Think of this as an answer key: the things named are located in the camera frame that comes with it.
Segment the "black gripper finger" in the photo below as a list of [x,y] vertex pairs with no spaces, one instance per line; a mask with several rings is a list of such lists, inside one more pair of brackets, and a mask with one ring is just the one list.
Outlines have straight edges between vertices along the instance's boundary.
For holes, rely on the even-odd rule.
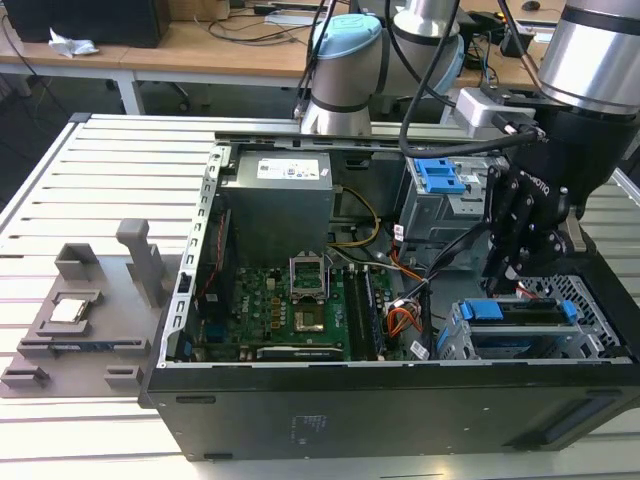
[[500,185],[502,173],[503,169],[501,167],[491,166],[487,172],[485,189],[484,224],[489,232],[489,252],[483,270],[483,277],[484,291],[488,296],[495,295],[500,273],[500,233],[499,228],[495,225],[495,192]]
[[515,185],[517,189],[513,188],[514,194],[505,220],[502,294],[511,294],[515,291],[517,274],[522,269],[522,267],[518,267],[520,249],[533,208],[533,197],[526,181],[519,180],[515,182]]

